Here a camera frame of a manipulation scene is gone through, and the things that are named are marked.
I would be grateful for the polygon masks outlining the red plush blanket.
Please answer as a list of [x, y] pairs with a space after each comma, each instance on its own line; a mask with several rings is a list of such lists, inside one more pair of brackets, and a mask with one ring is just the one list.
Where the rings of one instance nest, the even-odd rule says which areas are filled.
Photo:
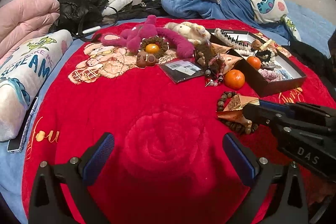
[[78, 50], [38, 110], [22, 182], [28, 205], [38, 167], [81, 156], [105, 132], [115, 148], [89, 191], [112, 223], [225, 223], [248, 192], [222, 149], [216, 117], [224, 86], [173, 83], [159, 67], [92, 83], [71, 81]]

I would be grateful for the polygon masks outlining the brown fuzzy hair clip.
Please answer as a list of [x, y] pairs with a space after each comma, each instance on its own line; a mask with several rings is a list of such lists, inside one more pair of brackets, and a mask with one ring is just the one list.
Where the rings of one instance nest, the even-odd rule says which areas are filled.
[[210, 60], [215, 56], [211, 43], [198, 44], [194, 47], [194, 61], [201, 68], [208, 66]]

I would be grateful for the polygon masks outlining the tangerine beside box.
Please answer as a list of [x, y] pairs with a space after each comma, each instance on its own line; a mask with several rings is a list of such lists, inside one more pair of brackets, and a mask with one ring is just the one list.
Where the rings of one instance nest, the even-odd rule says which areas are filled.
[[239, 90], [245, 84], [245, 76], [241, 71], [231, 69], [224, 76], [224, 84], [228, 88]]

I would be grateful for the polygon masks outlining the black puffer jacket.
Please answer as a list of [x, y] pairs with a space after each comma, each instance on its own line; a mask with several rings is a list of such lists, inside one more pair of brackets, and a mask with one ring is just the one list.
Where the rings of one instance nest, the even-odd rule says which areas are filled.
[[49, 32], [67, 30], [71, 34], [78, 33], [79, 24], [83, 29], [98, 26], [103, 19], [102, 12], [108, 0], [57, 0], [60, 4], [59, 17], [50, 26]]

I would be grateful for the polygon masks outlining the white monsters pillow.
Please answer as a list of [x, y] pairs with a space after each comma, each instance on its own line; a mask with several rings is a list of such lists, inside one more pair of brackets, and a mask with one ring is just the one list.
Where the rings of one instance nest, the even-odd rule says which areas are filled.
[[72, 42], [67, 30], [27, 40], [1, 66], [1, 141], [17, 137], [33, 99]]

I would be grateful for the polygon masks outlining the tangerine in box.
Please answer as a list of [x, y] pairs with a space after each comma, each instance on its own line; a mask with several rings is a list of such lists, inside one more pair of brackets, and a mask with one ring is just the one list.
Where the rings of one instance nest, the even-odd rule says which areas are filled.
[[251, 65], [254, 69], [259, 70], [261, 68], [261, 61], [256, 56], [249, 56], [246, 62]]

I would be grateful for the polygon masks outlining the brown capybara toy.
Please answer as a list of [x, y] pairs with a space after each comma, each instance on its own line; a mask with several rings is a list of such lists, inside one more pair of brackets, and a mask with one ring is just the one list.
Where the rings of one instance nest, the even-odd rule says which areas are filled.
[[139, 51], [139, 53], [137, 53], [136, 65], [139, 68], [152, 67], [157, 63], [158, 59], [152, 53], [145, 51]]

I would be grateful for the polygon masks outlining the black clothing pile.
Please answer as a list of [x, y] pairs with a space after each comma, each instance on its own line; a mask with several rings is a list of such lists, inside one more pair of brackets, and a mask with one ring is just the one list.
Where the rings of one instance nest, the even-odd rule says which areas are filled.
[[285, 46], [285, 49], [335, 88], [335, 32], [328, 40], [328, 47], [330, 57], [297, 40], [290, 42], [288, 46]]

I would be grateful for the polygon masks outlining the magenta plush bunny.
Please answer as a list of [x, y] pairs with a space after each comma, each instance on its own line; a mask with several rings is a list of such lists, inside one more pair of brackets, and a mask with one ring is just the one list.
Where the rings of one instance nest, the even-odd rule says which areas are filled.
[[185, 59], [193, 56], [194, 46], [191, 42], [175, 31], [156, 26], [155, 15], [147, 17], [146, 21], [133, 28], [123, 29], [120, 34], [113, 33], [113, 27], [96, 31], [93, 35], [104, 46], [126, 47], [130, 52], [137, 53], [144, 39], [165, 38], [169, 46], [176, 49], [177, 56]]

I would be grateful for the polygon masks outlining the brown crochet scrunchie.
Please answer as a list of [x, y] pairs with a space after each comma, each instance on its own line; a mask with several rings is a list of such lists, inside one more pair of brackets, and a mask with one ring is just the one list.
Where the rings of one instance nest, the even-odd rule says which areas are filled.
[[158, 59], [163, 57], [168, 49], [168, 42], [164, 37], [160, 36], [153, 36], [147, 39], [143, 39], [139, 48], [140, 51], [153, 54]]

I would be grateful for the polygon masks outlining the black cardboard box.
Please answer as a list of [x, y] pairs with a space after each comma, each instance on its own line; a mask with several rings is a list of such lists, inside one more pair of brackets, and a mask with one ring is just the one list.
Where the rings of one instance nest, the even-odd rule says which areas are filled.
[[[226, 46], [214, 35], [214, 31], [215, 29], [209, 29], [211, 42]], [[268, 41], [266, 37], [258, 37], [249, 31], [224, 31], [234, 38], [238, 37], [239, 40], [250, 43], [251, 48], [257, 40], [263, 44]], [[261, 97], [299, 88], [306, 80], [306, 74], [276, 48], [270, 46], [265, 46], [262, 50], [252, 48], [251, 52], [231, 48], [227, 53], [243, 58], [235, 64], [234, 68], [244, 74], [248, 85]], [[256, 56], [260, 59], [261, 68], [259, 70], [246, 62], [249, 56]]]

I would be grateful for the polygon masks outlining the small monsters pillow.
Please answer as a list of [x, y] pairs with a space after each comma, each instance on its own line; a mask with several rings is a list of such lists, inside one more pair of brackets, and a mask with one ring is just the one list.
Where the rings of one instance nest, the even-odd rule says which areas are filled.
[[132, 0], [108, 0], [106, 8], [102, 11], [102, 16], [116, 14], [116, 12], [119, 12], [132, 2]]

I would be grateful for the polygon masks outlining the white black hair claw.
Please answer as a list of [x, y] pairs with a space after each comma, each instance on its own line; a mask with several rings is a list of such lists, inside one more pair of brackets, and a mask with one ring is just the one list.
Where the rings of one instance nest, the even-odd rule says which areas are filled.
[[216, 28], [214, 35], [222, 41], [226, 46], [233, 48], [234, 50], [242, 50], [251, 52], [252, 48], [250, 43], [239, 40], [238, 37], [234, 38], [224, 30]]

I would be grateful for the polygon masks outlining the black card packet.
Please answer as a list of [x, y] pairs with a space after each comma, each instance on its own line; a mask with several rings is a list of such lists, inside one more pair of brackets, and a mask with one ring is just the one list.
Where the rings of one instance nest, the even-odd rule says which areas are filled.
[[169, 61], [159, 64], [159, 67], [176, 84], [205, 75], [205, 71], [200, 65], [187, 59]]

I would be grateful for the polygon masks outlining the cream plush rabbit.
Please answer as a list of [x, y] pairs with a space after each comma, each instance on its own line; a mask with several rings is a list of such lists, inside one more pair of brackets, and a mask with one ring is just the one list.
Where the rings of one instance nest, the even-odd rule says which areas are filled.
[[182, 22], [182, 23], [174, 23], [169, 22], [165, 25], [165, 28], [172, 30], [184, 38], [186, 38], [189, 42], [193, 43], [193, 45], [201, 45], [207, 44], [210, 41], [211, 34], [201, 25], [191, 22]]

